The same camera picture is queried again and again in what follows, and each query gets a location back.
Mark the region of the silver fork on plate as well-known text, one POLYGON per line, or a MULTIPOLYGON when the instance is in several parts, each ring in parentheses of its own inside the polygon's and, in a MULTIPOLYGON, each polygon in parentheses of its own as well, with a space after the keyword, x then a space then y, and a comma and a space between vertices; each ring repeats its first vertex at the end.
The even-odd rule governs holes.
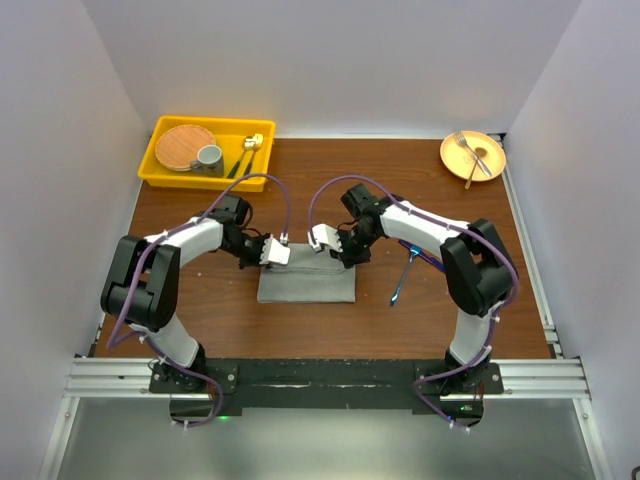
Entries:
MULTIPOLYGON (((475 160, 475 155, 474 155, 474 150, 469 146, 466 137, 464 136, 462 131, 454 131, 453 132, 454 135, 454 139, 456 141, 456 143, 462 147, 463 149, 465 149, 469 154, 471 154, 475 160)), ((481 170, 483 171, 483 173, 490 177, 492 175, 491 170, 489 169, 489 167, 487 166, 487 164, 485 163, 484 160, 482 160, 482 166, 480 167, 481 170)))

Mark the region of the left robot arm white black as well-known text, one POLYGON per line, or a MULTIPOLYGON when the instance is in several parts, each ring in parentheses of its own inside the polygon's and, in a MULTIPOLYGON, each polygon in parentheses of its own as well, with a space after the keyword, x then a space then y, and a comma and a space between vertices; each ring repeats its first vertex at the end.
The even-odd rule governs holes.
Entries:
POLYGON ((236 257, 241 268, 260 265, 270 236, 248 233, 252 216, 248 201, 229 195, 211 212, 167 232, 122 237, 100 298, 103 312, 118 319, 109 344, 119 343, 117 331, 128 325, 173 364, 171 378, 177 386, 185 392, 200 390, 207 380, 206 356, 176 313, 180 271, 218 250, 236 257))

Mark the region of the blue metallic knife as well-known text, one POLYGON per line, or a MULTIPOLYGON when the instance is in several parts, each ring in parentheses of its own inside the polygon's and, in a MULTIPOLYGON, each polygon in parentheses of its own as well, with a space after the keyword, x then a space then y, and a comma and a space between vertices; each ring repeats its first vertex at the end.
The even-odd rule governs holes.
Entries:
POLYGON ((433 266, 434 268, 436 268, 438 271, 442 273, 445 272, 444 265, 442 261, 439 260, 438 258, 428 253, 425 253, 422 249, 418 248, 417 246, 407 241, 399 240, 398 243, 409 251, 409 255, 411 258, 413 257, 420 258, 425 262, 427 262, 428 264, 430 264, 431 266, 433 266))

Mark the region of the round wooden plate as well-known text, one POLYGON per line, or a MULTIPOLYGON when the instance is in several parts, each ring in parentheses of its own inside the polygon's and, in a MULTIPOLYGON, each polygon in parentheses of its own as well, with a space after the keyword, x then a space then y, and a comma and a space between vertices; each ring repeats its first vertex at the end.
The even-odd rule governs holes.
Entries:
POLYGON ((215 145, 215 136, 197 125, 180 125, 162 134, 155 146, 158 162, 172 171, 189 171, 201 148, 215 145))

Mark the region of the tan round plate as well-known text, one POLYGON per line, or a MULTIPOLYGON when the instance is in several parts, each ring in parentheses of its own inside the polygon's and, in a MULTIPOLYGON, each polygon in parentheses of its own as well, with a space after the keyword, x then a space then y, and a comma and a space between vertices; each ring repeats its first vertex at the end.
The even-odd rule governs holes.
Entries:
POLYGON ((440 158, 454 176, 473 183, 488 182, 499 177, 506 168, 506 154, 500 144, 490 136, 463 130, 467 147, 460 145, 454 134, 448 135, 440 145, 440 158))

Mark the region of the silver knife on plate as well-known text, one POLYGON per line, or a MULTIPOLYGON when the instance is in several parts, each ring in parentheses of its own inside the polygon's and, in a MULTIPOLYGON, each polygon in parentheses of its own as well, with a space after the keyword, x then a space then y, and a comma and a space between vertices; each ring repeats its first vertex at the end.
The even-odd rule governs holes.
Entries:
POLYGON ((474 179, 474 174, 476 170, 482 166, 482 160, 486 156, 486 154, 487 154, 487 151, 482 147, 478 147, 474 150, 475 161, 464 186, 466 190, 468 190, 471 187, 471 184, 473 183, 473 179, 474 179))

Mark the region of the blue metallic fork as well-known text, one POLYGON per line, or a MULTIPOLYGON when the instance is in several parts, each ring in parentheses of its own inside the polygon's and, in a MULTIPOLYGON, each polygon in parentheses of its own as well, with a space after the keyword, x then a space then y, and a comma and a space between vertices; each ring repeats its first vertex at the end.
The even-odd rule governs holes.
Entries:
POLYGON ((416 245, 414 245, 414 244, 411 244, 411 243, 409 243, 407 241, 404 241, 404 240, 400 240, 399 244, 407 249, 407 251, 408 251, 408 260, 407 260, 407 263, 406 263, 406 265, 405 265, 405 267, 404 267, 404 269, 402 271, 402 275, 401 275, 401 277, 399 279, 399 282, 398 282, 398 284, 396 286, 396 289, 395 289, 394 293, 392 294, 392 296, 390 298, 389 305, 391 307, 396 305, 396 303, 397 303, 397 301, 399 299, 399 296, 401 294, 402 288, 403 288, 403 286, 404 286, 404 284, 406 282, 406 279, 407 279, 407 276, 409 274, 410 268, 413 265, 414 260, 417 257, 419 257, 420 254, 421 254, 421 248, 416 246, 416 245))

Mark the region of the grey cloth napkin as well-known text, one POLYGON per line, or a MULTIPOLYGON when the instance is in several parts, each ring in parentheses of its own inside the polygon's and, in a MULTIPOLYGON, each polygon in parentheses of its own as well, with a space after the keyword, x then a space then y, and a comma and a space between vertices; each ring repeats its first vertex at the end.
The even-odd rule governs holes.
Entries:
POLYGON ((257 301, 274 303, 354 303, 356 270, 346 268, 327 251, 314 252, 306 244, 290 244, 286 265, 263 268, 257 301))

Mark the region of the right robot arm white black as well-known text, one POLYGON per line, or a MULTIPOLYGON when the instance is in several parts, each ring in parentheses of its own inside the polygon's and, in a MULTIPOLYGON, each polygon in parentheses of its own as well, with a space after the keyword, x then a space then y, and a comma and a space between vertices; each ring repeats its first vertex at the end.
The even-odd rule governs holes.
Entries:
POLYGON ((494 225, 486 219, 469 223, 445 218, 391 194, 378 198, 362 183, 341 201, 351 225, 316 224, 309 229, 309 244, 316 251, 328 248, 347 268, 369 261, 371 246, 381 238, 404 241, 433 256, 443 269, 457 319, 445 355, 447 367, 431 378, 445 378, 452 390, 469 392, 481 380, 479 365, 491 355, 500 314, 520 287, 494 225))

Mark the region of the grey ceramic mug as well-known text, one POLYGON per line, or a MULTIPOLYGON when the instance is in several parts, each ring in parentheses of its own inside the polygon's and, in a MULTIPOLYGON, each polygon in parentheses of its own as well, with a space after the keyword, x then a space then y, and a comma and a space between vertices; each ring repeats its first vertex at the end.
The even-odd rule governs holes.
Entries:
POLYGON ((190 164, 190 170, 222 178, 224 176, 224 157, 221 148, 213 144, 203 146, 190 164))

